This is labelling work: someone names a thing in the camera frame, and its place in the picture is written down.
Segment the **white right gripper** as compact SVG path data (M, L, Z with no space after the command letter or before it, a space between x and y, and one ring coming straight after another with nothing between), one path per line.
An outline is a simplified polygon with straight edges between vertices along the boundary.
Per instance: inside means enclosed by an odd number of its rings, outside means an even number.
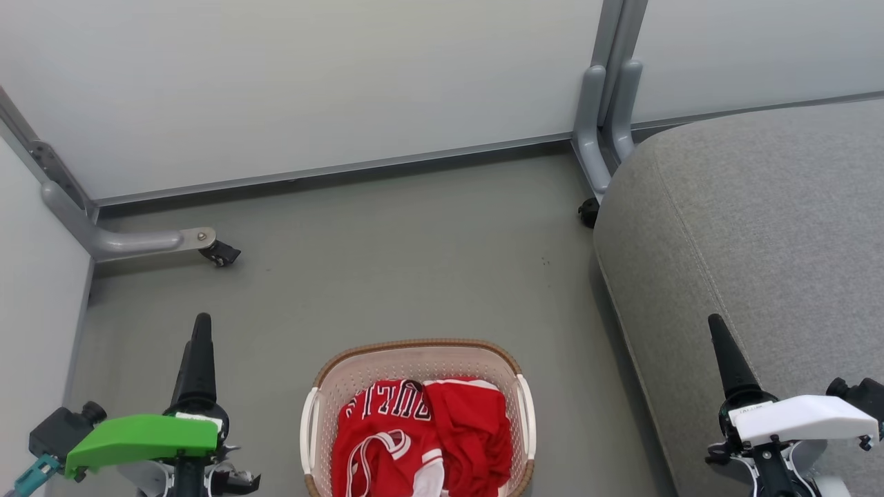
M738 449L752 449L779 440L848 440L863 449L881 440L881 421L871 409L838 396L800 394L785 400L761 393L758 381L725 319L708 317L725 403L719 412L722 434Z

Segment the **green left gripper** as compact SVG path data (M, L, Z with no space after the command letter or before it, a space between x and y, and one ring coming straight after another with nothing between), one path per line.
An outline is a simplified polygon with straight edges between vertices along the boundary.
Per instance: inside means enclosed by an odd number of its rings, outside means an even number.
M68 453L64 475L141 460L205 459L227 439L230 421L217 402L212 321L196 315L181 359L171 406L162 414L135 414L102 421Z

